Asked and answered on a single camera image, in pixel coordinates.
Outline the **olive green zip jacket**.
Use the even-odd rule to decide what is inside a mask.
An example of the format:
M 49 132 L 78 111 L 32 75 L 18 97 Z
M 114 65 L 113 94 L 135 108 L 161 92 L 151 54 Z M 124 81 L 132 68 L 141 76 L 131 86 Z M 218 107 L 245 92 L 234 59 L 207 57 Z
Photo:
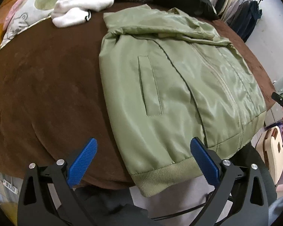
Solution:
M 246 61 L 209 23 L 148 5 L 103 15 L 99 54 L 119 152 L 145 197 L 201 176 L 190 142 L 226 159 L 262 128 L 266 102 Z

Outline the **clothes rack with hanging clothes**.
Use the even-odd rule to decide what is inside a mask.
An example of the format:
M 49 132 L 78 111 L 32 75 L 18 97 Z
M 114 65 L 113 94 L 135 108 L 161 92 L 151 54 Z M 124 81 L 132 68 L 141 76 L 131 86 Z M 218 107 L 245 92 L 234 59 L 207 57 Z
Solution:
M 262 0 L 211 0 L 219 18 L 244 42 L 262 17 Z

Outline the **beige wooden stool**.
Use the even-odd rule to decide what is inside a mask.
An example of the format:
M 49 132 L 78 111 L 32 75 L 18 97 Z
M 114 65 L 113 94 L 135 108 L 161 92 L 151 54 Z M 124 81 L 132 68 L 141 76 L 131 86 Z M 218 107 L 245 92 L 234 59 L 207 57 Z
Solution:
M 275 126 L 262 133 L 255 149 L 277 185 L 283 172 L 283 141 L 279 127 Z

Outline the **grey trouser leg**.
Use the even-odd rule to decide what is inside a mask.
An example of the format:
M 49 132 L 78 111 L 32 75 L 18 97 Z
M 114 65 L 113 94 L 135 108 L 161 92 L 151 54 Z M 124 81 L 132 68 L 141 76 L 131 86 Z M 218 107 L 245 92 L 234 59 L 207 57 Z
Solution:
M 148 217 L 147 210 L 134 205 L 128 188 L 110 190 L 88 185 L 74 193 L 96 225 L 160 225 Z

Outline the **black garment pile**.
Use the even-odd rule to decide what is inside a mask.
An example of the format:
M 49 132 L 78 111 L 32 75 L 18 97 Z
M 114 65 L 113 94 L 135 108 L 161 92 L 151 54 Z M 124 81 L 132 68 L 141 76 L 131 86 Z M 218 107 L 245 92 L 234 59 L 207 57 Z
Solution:
M 192 17 L 209 21 L 219 19 L 210 0 L 153 0 L 153 3 L 168 9 L 177 8 Z

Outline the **white fluffy fleece garment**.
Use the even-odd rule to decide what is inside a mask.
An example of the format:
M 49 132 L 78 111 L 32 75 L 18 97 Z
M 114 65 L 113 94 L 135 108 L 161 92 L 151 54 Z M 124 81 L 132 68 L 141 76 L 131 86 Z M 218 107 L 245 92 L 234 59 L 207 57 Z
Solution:
M 92 12 L 110 8 L 114 0 L 58 0 L 51 13 L 52 23 L 59 28 L 88 22 Z

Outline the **bear print pillow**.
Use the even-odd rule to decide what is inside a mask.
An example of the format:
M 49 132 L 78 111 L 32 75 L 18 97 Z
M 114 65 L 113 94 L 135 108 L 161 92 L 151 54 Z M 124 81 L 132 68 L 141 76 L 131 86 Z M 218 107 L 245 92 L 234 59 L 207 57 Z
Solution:
M 7 26 L 0 50 L 15 36 L 49 18 L 58 0 L 24 0 Z

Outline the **pink pillow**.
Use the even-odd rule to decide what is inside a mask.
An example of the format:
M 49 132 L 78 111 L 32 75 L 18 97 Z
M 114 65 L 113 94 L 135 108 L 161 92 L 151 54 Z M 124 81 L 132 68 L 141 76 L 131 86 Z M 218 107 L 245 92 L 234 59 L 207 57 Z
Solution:
M 6 18 L 5 18 L 5 21 L 4 21 L 4 24 L 3 24 L 3 31 L 5 31 L 9 25 L 9 23 L 11 22 L 11 19 L 13 18 L 13 16 L 15 15 L 15 13 L 18 11 L 18 9 L 20 8 L 20 6 L 22 5 L 22 3 L 24 2 L 25 0 L 17 0 L 13 6 L 11 7 L 11 9 L 9 10 Z

